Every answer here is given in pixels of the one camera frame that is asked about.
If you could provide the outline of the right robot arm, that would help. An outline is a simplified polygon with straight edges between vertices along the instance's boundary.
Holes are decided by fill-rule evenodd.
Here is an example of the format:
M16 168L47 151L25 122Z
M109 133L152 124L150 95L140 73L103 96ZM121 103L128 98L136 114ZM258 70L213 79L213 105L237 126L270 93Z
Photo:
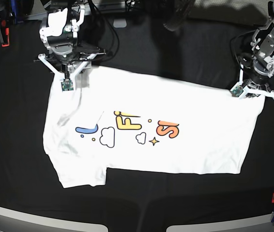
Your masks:
M90 44L87 37L103 23L112 34L108 49ZM61 74L65 81L89 68L92 62L113 59L120 46L115 29L91 0L50 1L39 35L48 53L38 54L36 60L54 74Z

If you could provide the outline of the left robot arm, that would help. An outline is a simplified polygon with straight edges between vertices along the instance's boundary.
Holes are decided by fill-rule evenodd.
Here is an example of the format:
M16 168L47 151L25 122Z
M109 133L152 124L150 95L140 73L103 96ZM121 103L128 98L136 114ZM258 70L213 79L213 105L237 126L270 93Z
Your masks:
M274 90L269 85L269 79L274 76L274 16L253 32L250 46L250 53L237 55L233 51L240 72L230 93L240 99L262 95L274 100Z

